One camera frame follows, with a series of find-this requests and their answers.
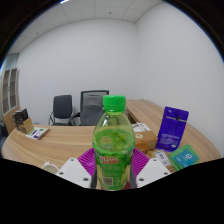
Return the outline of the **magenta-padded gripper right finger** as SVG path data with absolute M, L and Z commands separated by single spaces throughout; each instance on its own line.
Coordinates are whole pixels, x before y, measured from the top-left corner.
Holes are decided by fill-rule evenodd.
M 157 159 L 149 158 L 134 148 L 130 166 L 130 186 L 140 188 L 169 175 L 169 170 Z

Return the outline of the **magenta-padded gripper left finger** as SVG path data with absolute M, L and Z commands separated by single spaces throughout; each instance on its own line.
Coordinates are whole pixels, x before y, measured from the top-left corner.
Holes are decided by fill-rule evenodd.
M 56 175 L 81 187 L 95 189 L 97 171 L 94 149 L 87 150 L 78 158 L 69 158 Z

